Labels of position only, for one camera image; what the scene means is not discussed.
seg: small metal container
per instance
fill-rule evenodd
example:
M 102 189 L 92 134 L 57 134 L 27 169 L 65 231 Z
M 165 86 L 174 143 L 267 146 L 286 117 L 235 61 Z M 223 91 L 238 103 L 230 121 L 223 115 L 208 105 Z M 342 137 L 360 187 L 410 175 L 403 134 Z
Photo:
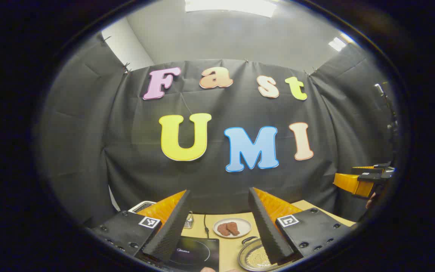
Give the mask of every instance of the small metal container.
M 192 215 L 192 211 L 189 212 L 188 218 L 186 219 L 186 222 L 184 223 L 185 229 L 192 229 L 192 226 L 194 225 L 194 216 Z

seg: blue letter m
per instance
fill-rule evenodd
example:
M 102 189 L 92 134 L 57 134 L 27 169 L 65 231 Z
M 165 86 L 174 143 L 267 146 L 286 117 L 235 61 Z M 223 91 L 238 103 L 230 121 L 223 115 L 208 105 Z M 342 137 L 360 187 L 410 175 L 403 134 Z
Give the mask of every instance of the blue letter m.
M 228 172 L 243 171 L 245 166 L 241 163 L 241 155 L 245 159 L 249 169 L 253 169 L 258 161 L 259 154 L 261 160 L 258 167 L 261 169 L 273 168 L 278 166 L 275 151 L 275 135 L 278 132 L 276 127 L 264 126 L 259 130 L 254 143 L 251 142 L 248 134 L 242 127 L 230 127 L 224 131 L 224 135 L 229 138 L 230 161 L 226 166 Z

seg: yellow letter u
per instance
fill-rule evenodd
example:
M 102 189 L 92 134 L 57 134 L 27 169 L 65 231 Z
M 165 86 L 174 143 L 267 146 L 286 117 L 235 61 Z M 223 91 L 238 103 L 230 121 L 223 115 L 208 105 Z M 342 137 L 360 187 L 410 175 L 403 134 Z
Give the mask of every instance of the yellow letter u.
M 190 148 L 179 146 L 179 124 L 184 118 L 181 115 L 166 115 L 159 119 L 162 125 L 160 147 L 168 158 L 175 161 L 193 161 L 201 157 L 207 148 L 207 122 L 211 115 L 196 113 L 189 117 L 194 122 L 194 145 Z

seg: pan handle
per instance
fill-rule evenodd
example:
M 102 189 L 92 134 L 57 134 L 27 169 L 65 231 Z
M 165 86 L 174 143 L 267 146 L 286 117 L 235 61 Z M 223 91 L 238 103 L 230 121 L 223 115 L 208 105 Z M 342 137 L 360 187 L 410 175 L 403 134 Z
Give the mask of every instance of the pan handle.
M 246 242 L 249 242 L 249 241 L 251 241 L 252 239 L 255 239 L 255 238 L 257 238 L 257 236 L 250 236 L 250 237 L 244 239 L 241 243 L 242 244 L 246 244 Z

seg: white plate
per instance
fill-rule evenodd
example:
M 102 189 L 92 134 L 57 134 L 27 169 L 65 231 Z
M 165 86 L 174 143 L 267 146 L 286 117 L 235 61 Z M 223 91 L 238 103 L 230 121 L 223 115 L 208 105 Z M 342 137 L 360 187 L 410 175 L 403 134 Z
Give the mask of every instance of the white plate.
M 238 226 L 238 231 L 239 231 L 238 235 L 234 236 L 233 234 L 230 234 L 229 236 L 224 236 L 218 231 L 218 226 L 220 224 L 229 223 L 229 222 L 236 222 L 236 225 Z M 238 238 L 238 237 L 245 236 L 246 234 L 248 234 L 251 231 L 251 224 L 249 222 L 247 222 L 246 220 L 241 219 L 241 218 L 226 218 L 226 219 L 221 219 L 221 220 L 217 221 L 216 223 L 214 223 L 213 231 L 217 235 L 224 237 L 224 238 Z

